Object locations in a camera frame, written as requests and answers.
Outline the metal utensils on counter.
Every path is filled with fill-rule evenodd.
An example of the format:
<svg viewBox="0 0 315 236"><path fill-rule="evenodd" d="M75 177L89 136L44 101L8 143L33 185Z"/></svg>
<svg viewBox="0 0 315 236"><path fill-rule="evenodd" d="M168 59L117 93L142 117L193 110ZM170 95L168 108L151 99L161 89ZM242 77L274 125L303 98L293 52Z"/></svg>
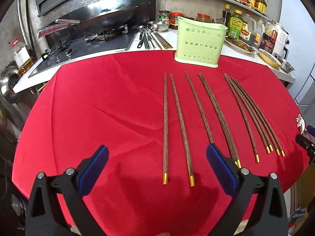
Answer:
<svg viewBox="0 0 315 236"><path fill-rule="evenodd" d="M167 29L165 31L152 31L146 29L145 37L142 45L142 30L140 27L133 27L131 42L128 47L124 50L125 52L133 51L159 51L159 50L172 50L177 49L177 31L173 29Z"/></svg>

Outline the white crumpled paper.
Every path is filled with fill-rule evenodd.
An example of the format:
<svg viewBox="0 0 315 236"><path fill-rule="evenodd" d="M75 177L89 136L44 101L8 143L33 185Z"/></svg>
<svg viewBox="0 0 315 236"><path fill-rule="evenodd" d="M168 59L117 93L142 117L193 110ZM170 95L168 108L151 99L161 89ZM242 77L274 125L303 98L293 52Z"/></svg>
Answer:
<svg viewBox="0 0 315 236"><path fill-rule="evenodd" d="M304 132L305 132L305 121L304 121L303 117L300 114L297 116L296 122L297 122L297 128L299 129L300 134L304 135Z"/></svg>

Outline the steel bowl right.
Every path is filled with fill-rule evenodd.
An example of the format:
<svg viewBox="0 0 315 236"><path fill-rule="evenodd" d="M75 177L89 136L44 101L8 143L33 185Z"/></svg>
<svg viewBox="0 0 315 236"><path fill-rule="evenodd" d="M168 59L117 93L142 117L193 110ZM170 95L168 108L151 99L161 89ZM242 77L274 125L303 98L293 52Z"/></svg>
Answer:
<svg viewBox="0 0 315 236"><path fill-rule="evenodd" d="M288 73L291 73L292 71L294 71L295 69L293 68L293 66L284 58L282 58L281 56L279 56L279 54L275 54L275 57L277 58L277 60L280 62L281 64L281 69Z"/></svg>

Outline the yellow bowl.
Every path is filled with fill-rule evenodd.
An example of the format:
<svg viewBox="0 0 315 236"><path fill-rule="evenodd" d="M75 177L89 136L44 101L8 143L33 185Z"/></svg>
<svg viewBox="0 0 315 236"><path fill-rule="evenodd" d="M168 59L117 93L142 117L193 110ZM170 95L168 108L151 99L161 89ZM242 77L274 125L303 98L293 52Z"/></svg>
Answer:
<svg viewBox="0 0 315 236"><path fill-rule="evenodd" d="M259 49L258 50L258 55L269 66L271 66L273 68L277 68L277 69L279 69L281 67L281 63L272 54L270 54L269 52L267 52L267 51L265 51L263 49Z"/></svg>

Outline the red label dark bottle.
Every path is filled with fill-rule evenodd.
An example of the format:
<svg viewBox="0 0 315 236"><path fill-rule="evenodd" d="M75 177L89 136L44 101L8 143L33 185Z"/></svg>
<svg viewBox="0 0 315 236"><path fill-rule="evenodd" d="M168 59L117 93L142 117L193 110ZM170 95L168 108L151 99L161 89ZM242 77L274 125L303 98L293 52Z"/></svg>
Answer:
<svg viewBox="0 0 315 236"><path fill-rule="evenodd" d="M278 36L277 27L273 23L269 23L265 27L265 31L263 33L259 48L272 54L275 42L277 40L277 36Z"/></svg>

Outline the white refrigerator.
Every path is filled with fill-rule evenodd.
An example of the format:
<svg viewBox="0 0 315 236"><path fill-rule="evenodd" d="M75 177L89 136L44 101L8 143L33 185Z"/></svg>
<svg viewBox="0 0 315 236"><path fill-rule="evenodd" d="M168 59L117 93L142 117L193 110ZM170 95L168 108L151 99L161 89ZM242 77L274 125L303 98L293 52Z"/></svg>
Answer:
<svg viewBox="0 0 315 236"><path fill-rule="evenodd" d="M314 21L300 0L282 0L280 24L289 33L287 61L294 67L288 91L306 109L314 100Z"/></svg>

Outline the white vinegar jug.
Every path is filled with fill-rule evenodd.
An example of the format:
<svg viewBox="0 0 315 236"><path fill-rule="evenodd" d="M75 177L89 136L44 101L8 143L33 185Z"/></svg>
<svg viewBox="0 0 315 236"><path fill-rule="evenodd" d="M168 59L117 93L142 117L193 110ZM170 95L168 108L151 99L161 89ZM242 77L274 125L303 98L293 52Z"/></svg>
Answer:
<svg viewBox="0 0 315 236"><path fill-rule="evenodd" d="M256 37L256 21L246 12L243 16L243 25L239 34L239 39L249 46L254 45Z"/></svg>

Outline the green sauce bottle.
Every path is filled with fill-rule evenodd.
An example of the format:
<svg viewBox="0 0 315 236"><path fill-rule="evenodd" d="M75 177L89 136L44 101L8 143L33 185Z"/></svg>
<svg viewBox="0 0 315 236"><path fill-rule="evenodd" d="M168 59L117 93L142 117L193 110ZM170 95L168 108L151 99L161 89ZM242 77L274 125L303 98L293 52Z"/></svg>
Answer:
<svg viewBox="0 0 315 236"><path fill-rule="evenodd" d="M238 9L235 9L234 13L230 16L227 35L238 40L242 26L243 26L242 12Z"/></svg>

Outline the red table cloth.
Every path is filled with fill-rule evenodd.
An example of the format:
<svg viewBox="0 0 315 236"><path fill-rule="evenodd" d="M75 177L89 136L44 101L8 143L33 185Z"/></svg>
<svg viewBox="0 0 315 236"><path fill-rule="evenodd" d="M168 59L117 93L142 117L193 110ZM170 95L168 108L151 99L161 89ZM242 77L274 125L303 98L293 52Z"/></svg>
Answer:
<svg viewBox="0 0 315 236"><path fill-rule="evenodd" d="M209 144L188 72L205 111L214 142L228 155L203 74L235 141L242 166L253 174L278 175L287 190L308 166L296 144L299 108L267 67L221 56L217 68L176 62L173 51L138 51L99 56L63 65L34 104L17 146L12 181L26 196L39 172L54 176L77 167L100 145L109 160L86 206L108 235L206 235L230 202L206 159ZM163 185L163 89L168 90L168 183ZM175 98L183 113L195 186L190 187ZM260 163L224 78L236 79L262 109L285 157L267 154L255 135Z"/></svg>

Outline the green utensil holder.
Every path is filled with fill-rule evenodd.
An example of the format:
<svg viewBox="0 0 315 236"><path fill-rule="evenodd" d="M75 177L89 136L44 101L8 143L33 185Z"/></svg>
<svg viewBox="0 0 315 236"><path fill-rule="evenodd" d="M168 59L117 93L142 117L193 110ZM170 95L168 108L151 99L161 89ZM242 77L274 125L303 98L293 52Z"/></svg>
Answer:
<svg viewBox="0 0 315 236"><path fill-rule="evenodd" d="M178 17L175 60L180 63L217 68L227 27Z"/></svg>

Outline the dark soy sauce bottle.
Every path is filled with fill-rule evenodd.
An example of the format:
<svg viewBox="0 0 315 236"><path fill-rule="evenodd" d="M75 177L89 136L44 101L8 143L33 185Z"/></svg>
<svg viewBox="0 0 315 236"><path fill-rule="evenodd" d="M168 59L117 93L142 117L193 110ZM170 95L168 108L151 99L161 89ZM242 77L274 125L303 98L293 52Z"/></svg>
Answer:
<svg viewBox="0 0 315 236"><path fill-rule="evenodd" d="M224 25L226 27L229 26L229 19L230 19L230 16L231 16L230 9L231 9L231 5L225 4L225 8L223 10L222 15L223 15L223 19L224 19Z"/></svg>

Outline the brown sauce jar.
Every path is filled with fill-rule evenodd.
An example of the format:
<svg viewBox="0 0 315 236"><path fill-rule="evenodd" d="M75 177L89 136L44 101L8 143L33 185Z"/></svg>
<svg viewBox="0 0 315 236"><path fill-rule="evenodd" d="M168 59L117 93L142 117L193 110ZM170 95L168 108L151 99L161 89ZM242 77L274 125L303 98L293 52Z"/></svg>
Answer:
<svg viewBox="0 0 315 236"><path fill-rule="evenodd" d="M211 23L211 16L203 13L198 13L196 15L196 21Z"/></svg>

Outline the black gas stove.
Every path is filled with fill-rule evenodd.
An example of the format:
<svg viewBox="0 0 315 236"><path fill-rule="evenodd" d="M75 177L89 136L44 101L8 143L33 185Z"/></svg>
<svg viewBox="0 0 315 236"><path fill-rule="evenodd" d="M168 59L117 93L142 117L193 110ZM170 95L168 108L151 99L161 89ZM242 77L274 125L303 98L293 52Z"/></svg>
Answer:
<svg viewBox="0 0 315 236"><path fill-rule="evenodd" d="M127 51L134 39L137 32L135 27L128 30L128 33L114 37L108 41L93 41L87 43L84 38L79 38L73 41L65 50L58 55L43 60L34 70L31 71L29 78L42 73L48 69L56 67L58 65L65 65L68 62L73 62L75 59L87 58L90 55L96 55L97 53L115 53L121 51Z"/></svg>

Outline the red lid jar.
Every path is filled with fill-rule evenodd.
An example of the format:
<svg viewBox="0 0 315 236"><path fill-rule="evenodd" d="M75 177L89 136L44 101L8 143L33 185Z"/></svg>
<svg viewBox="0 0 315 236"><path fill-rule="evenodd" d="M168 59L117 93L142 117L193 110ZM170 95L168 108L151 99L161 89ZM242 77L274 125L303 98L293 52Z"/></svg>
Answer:
<svg viewBox="0 0 315 236"><path fill-rule="evenodd" d="M177 30L178 29L178 17L182 17L183 14L180 12L171 12L169 15L169 28Z"/></svg>

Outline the steel wok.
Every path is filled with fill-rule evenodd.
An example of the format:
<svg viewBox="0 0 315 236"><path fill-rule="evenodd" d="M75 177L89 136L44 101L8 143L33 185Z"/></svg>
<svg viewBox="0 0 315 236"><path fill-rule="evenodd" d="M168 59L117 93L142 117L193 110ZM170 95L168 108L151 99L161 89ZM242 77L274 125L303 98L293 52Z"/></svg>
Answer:
<svg viewBox="0 0 315 236"><path fill-rule="evenodd" d="M40 29L38 31L38 37L41 38L53 32L61 31L70 27L75 27L79 31L95 34L103 31L118 29L132 18L137 8L138 6L115 9L83 21L74 19L57 19L54 25Z"/></svg>

